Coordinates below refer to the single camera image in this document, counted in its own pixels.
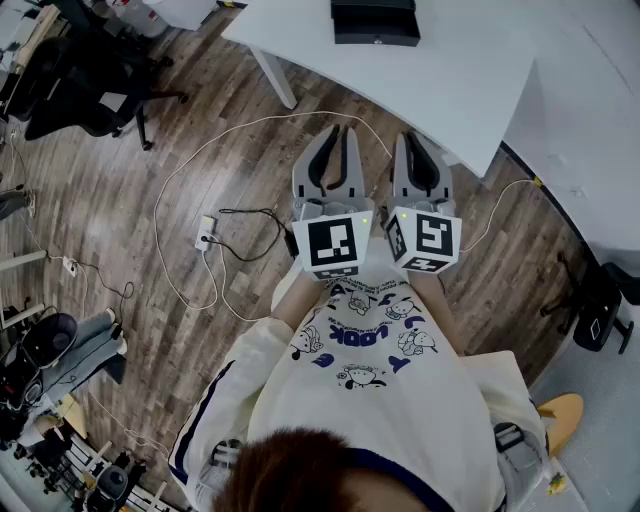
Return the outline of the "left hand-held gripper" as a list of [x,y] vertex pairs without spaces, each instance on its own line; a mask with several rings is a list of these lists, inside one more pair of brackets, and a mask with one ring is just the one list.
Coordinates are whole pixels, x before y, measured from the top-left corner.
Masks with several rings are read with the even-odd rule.
[[[292,170],[297,199],[292,223],[302,269],[317,281],[358,274],[364,263],[373,221],[373,201],[365,195],[364,177],[356,132],[346,128],[340,138],[340,176],[323,188],[331,152],[340,126],[331,125],[315,136],[302,151]],[[323,197],[349,201],[322,202]]]

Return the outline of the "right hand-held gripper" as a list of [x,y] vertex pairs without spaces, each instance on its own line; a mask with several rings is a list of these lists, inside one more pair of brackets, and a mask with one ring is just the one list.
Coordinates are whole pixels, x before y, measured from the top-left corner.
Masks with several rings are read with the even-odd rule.
[[[413,187],[427,198],[402,204]],[[422,134],[400,133],[395,143],[392,194],[384,225],[395,266],[439,274],[458,262],[462,221],[455,216],[450,167]]]

